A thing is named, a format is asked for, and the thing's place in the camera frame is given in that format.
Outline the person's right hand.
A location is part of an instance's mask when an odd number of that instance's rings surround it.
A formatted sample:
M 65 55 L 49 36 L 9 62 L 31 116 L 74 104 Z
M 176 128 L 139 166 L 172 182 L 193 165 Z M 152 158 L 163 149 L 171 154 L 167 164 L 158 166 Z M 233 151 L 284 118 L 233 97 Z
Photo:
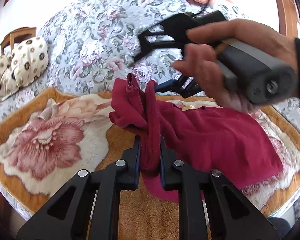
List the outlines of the person's right hand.
M 224 108 L 243 113 L 257 110 L 243 96 L 230 94 L 224 88 L 224 77 L 216 64 L 216 52 L 209 43 L 235 38 L 285 61 L 295 72 L 298 71 L 294 40 L 261 23 L 245 19 L 215 22 L 190 29 L 187 36 L 192 44 L 186 45 L 183 60 L 176 61 L 173 67 L 182 74 L 193 77 L 205 94 Z

